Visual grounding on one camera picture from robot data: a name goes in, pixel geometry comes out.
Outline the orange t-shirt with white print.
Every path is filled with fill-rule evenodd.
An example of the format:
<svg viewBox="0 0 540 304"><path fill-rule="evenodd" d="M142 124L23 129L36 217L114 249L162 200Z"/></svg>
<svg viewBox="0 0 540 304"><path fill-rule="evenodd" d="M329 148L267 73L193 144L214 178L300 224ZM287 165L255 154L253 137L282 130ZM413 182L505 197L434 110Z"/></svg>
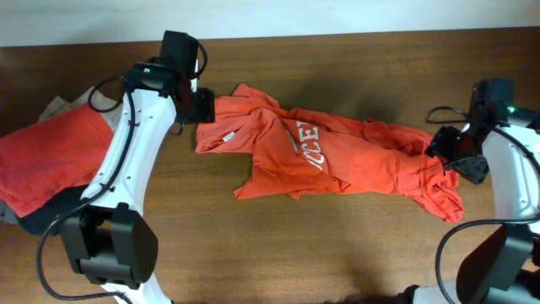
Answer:
<svg viewBox="0 0 540 304"><path fill-rule="evenodd" d="M242 153L252 173L238 199L287 194L401 194L446 222L464 214L459 176L430 158L431 136L416 128L358 121L320 111L287 111L241 84L215 101L216 118L198 126L196 151Z"/></svg>

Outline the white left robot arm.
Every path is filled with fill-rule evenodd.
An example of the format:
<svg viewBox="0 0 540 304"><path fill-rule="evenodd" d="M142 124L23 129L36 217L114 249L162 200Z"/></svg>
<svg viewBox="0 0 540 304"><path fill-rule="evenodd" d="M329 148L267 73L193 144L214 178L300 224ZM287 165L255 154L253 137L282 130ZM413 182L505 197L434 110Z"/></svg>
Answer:
<svg viewBox="0 0 540 304"><path fill-rule="evenodd" d="M154 162L174 124L214 122L214 94L199 88L208 54L194 37L167 30L160 53L123 78L121 116L82 204L57 221L74 273L120 303L168 303L154 273L159 243L143 219Z"/></svg>

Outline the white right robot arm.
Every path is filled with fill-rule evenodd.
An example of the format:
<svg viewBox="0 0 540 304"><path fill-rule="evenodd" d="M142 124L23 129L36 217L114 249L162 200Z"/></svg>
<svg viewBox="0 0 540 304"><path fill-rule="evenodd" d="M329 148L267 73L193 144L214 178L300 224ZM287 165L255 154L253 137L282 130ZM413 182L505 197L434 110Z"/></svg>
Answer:
<svg viewBox="0 0 540 304"><path fill-rule="evenodd" d="M463 129L441 121L427 149L448 169L479 184L487 176L494 191L493 220L473 220L448 231L435 254L435 286L411 285L399 303L539 304L539 114L516 106L515 85L485 79L472 88ZM455 280L440 273L445 244L457 232L481 225L496 231L462 261Z"/></svg>

